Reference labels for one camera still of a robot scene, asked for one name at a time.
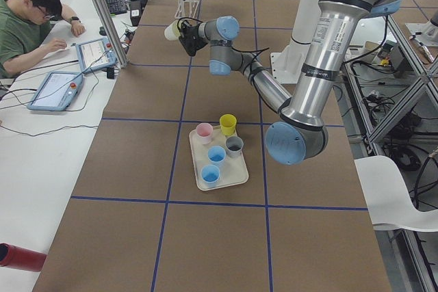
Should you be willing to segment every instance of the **red cylinder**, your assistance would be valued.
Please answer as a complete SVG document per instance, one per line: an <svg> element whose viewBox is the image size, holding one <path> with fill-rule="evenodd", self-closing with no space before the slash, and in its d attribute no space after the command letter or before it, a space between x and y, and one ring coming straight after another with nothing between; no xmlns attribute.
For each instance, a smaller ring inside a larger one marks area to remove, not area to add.
<svg viewBox="0 0 438 292"><path fill-rule="evenodd" d="M41 271L46 254L6 243L0 244L0 267Z"/></svg>

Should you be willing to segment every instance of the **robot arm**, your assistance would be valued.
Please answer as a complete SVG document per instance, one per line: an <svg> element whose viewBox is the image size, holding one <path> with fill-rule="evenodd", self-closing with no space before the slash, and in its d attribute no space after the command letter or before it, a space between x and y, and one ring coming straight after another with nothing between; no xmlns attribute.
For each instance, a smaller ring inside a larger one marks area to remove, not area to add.
<svg viewBox="0 0 438 292"><path fill-rule="evenodd" d="M232 16L191 26L179 21L179 40L190 56L210 44L210 73L240 71L282 122L267 131L270 155L284 164L299 163L321 153L328 134L322 110L341 68L348 45L361 18L395 12L401 0L319 0L321 17L313 35L294 95L283 88L257 61L257 54L233 47L239 25Z"/></svg>

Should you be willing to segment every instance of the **pink cup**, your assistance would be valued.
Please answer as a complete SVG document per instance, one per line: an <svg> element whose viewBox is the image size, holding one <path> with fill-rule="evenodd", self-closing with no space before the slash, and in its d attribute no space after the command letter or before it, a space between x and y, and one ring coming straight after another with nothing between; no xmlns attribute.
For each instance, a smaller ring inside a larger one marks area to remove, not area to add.
<svg viewBox="0 0 438 292"><path fill-rule="evenodd" d="M196 136L201 144L206 145L213 137L213 126L210 123L202 122L196 126Z"/></svg>

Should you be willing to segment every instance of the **tray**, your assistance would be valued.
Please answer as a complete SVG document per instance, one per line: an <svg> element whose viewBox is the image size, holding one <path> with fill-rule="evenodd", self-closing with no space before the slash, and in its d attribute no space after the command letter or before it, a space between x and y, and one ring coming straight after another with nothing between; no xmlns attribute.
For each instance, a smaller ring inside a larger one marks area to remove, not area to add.
<svg viewBox="0 0 438 292"><path fill-rule="evenodd" d="M228 155L225 157L225 161L220 167L219 181L213 187L208 186L201 178L201 169L204 165L210 164L207 156L209 148L215 145L225 148L225 141L227 138L220 132L220 126L213 127L213 138L211 142L206 145L202 145L199 142L195 130L190 131L189 140L190 148L192 149L196 185L201 191L210 191L213 189L239 185L248 180L249 174L243 153L235 158L231 158Z"/></svg>

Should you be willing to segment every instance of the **tablet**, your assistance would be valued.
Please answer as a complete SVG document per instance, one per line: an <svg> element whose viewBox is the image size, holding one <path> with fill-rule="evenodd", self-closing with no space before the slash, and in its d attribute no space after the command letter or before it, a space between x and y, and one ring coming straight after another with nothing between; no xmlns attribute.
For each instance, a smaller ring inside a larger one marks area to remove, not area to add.
<svg viewBox="0 0 438 292"><path fill-rule="evenodd" d="M76 44L76 52L82 73L107 68L117 62L107 37Z"/></svg>
<svg viewBox="0 0 438 292"><path fill-rule="evenodd" d="M82 86L82 73L49 72L36 90L27 108L43 111L64 111Z"/></svg>

